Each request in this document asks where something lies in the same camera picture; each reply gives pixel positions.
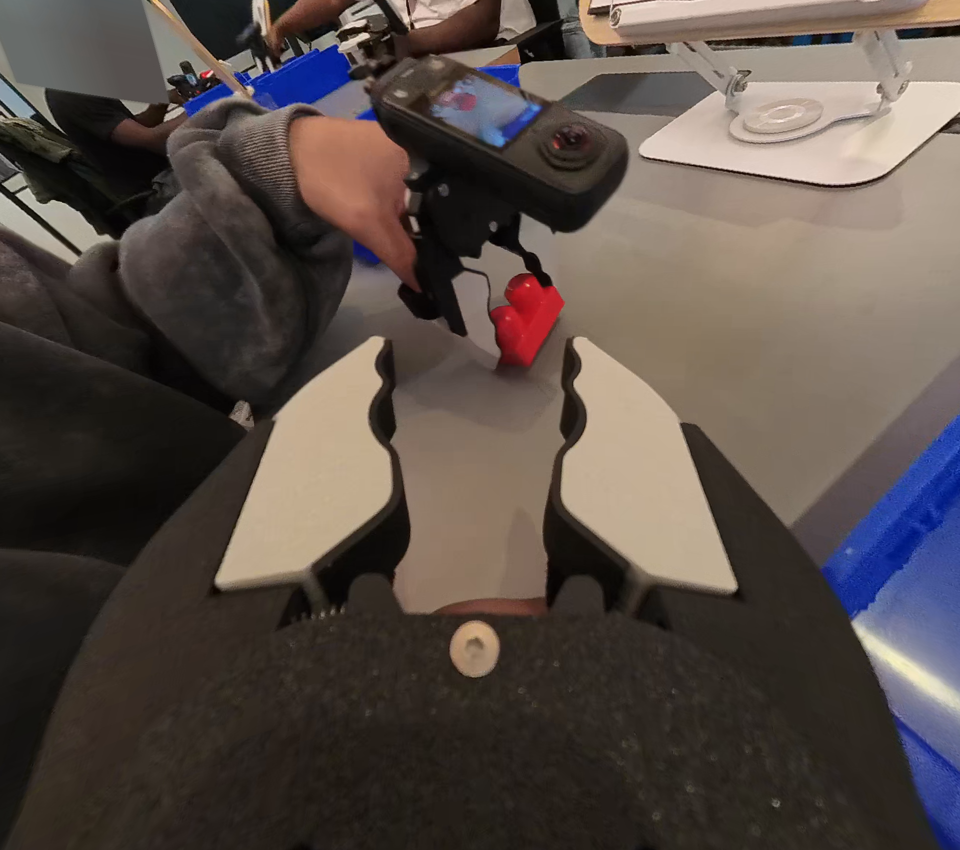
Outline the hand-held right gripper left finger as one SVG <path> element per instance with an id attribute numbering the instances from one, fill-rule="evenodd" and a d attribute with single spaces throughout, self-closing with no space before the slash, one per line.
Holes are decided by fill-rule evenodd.
<path id="1" fill-rule="evenodd" d="M 303 386 L 269 436 L 213 584 L 292 586 L 318 611 L 354 581 L 392 581 L 411 538 L 396 432 L 393 347 L 370 337 Z"/>

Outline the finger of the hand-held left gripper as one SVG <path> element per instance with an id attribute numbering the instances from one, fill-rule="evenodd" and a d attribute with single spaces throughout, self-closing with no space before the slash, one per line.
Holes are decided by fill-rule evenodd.
<path id="1" fill-rule="evenodd" d="M 458 297 L 456 280 L 466 273 L 462 264 L 433 264 L 429 267 L 429 285 L 438 317 L 450 332 L 466 338 L 468 329 Z"/>
<path id="2" fill-rule="evenodd" d="M 520 258 L 524 272 L 529 273 L 542 288 L 549 289 L 554 286 L 551 276 L 533 251 L 525 248 L 520 242 L 513 242 L 509 245 L 509 252 Z"/>

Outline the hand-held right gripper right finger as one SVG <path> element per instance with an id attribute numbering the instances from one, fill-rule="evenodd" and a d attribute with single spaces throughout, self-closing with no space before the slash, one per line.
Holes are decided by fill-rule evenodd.
<path id="1" fill-rule="evenodd" d="M 561 371 L 561 446 L 543 514 L 547 606 L 570 583 L 630 615 L 658 588 L 735 596 L 678 414 L 586 337 L 567 340 Z"/>

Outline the red two-stud building block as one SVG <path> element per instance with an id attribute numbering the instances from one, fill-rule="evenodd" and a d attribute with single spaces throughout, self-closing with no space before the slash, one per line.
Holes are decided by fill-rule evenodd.
<path id="1" fill-rule="evenodd" d="M 498 364 L 530 367 L 566 303 L 554 285 L 542 285 L 530 272 L 508 282 L 505 299 L 489 312 L 499 350 Z"/>

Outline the blue plastic bin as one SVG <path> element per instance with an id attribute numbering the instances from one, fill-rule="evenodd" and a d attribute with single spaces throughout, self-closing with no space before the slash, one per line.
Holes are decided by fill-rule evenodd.
<path id="1" fill-rule="evenodd" d="M 958 848 L 958 418 L 822 571 L 870 658 L 934 835 Z"/>
<path id="2" fill-rule="evenodd" d="M 480 66 L 477 69 L 487 76 L 499 79 L 512 87 L 520 88 L 520 67 L 521 65 L 518 63 L 495 62 Z M 381 263 L 380 259 L 371 250 L 357 241 L 353 242 L 353 254 L 355 258 L 367 265 L 377 266 Z"/>
<path id="3" fill-rule="evenodd" d="M 295 103 L 312 104 L 351 81 L 349 59 L 335 46 L 313 49 L 258 76 L 235 73 L 261 107 L 276 110 Z"/>

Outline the person's left forearm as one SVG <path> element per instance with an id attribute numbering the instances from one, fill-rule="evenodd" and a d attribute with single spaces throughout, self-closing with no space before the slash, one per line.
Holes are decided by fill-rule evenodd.
<path id="1" fill-rule="evenodd" d="M 69 271 L 86 308 L 74 346 L 256 415 L 320 373 L 353 270 L 352 241 L 308 209 L 290 156 L 295 121 L 320 115 L 231 96 L 176 130 L 171 199 Z"/>

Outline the person's left hand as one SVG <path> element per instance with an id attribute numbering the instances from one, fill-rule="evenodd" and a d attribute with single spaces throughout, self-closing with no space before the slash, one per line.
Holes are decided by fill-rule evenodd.
<path id="1" fill-rule="evenodd" d="M 402 222 L 406 152 L 375 122 L 301 116 L 290 125 L 289 153 L 303 202 L 419 291 L 417 252 Z"/>

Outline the person's own dark clothing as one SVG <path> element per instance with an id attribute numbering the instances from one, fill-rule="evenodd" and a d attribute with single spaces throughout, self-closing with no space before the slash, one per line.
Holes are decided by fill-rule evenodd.
<path id="1" fill-rule="evenodd" d="M 116 244 L 70 265 L 2 228 L 2 830 L 108 596 L 243 434 L 117 269 Z"/>

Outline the white document stand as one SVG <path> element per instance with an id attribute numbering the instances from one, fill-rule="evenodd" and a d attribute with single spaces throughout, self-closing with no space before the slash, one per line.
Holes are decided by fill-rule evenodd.
<path id="1" fill-rule="evenodd" d="M 958 23 L 958 0 L 648 0 L 591 12 L 609 47 L 663 43 L 714 89 L 639 146 L 649 161 L 823 187 L 874 182 L 958 113 L 958 81 L 919 80 L 902 28 Z M 709 41 L 850 32 L 859 80 L 770 81 Z"/>

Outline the olive green jacket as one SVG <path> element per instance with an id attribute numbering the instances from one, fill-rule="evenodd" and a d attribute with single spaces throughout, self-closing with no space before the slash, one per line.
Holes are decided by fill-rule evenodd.
<path id="1" fill-rule="evenodd" d="M 79 206 L 83 193 L 73 169 L 79 154 L 65 137 L 30 118 L 3 116 L 1 150 L 18 167 L 39 203 Z"/>

